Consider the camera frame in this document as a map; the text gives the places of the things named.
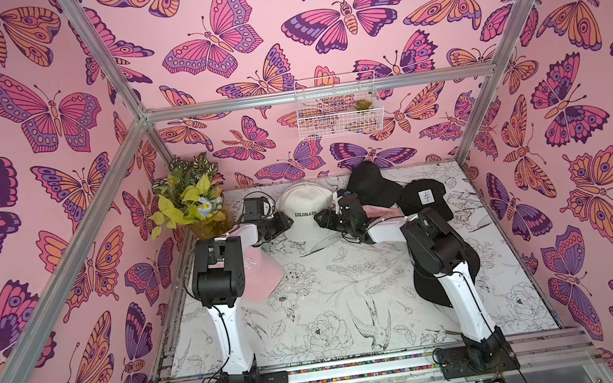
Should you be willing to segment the white Colorado cap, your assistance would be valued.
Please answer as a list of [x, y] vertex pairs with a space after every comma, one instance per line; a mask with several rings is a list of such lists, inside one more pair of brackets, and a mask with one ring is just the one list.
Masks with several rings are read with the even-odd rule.
[[331, 234], [331, 230], [318, 226], [315, 215], [329, 208], [332, 197], [331, 190], [309, 182], [287, 188], [277, 201], [277, 210], [293, 221], [285, 237], [299, 244], [321, 241]]

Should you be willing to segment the plain black cap back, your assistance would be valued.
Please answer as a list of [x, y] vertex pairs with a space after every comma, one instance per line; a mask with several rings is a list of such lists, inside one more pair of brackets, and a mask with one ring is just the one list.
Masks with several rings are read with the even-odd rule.
[[364, 161], [351, 173], [346, 190], [357, 195], [363, 206], [392, 207], [402, 195], [403, 187], [382, 176], [376, 164]]

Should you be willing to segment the pink cap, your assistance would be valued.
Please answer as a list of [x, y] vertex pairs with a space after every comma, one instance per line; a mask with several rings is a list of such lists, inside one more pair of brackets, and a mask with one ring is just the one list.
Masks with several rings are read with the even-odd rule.
[[284, 278], [283, 267], [261, 247], [247, 248], [243, 262], [246, 282], [242, 298], [256, 303], [269, 299]]
[[377, 207], [365, 205], [363, 207], [368, 218], [374, 223], [384, 222], [385, 220], [397, 219], [404, 217], [404, 213], [398, 207]]

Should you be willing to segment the black cap with white patch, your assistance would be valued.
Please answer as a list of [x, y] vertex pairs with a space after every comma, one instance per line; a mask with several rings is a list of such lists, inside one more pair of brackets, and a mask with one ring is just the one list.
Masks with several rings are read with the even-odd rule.
[[439, 213], [444, 220], [451, 221], [454, 213], [445, 201], [446, 186], [433, 179], [419, 179], [405, 185], [397, 201], [397, 206], [405, 216], [418, 214], [431, 208]]

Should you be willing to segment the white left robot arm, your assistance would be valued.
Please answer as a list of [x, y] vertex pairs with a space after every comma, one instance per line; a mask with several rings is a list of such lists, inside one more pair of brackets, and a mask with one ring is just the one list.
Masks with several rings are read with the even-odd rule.
[[189, 276], [189, 295], [210, 313], [220, 339], [224, 365], [219, 375], [230, 380], [257, 368], [245, 338], [242, 302], [268, 299], [285, 276], [262, 246], [293, 226], [293, 219], [265, 193], [246, 195], [242, 206], [229, 232], [196, 243]]

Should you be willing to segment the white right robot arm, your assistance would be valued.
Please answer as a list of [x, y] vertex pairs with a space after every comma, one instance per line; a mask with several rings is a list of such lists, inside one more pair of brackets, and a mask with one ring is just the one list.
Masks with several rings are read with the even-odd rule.
[[417, 267], [420, 278], [442, 289], [438, 305], [450, 304], [469, 345], [496, 339], [498, 328], [488, 315], [474, 287], [471, 271], [477, 264], [468, 254], [466, 240], [436, 209], [427, 207], [413, 215], [391, 218], [367, 215], [357, 195], [344, 195], [334, 207], [314, 217], [320, 228], [341, 233], [357, 244], [402, 242]]

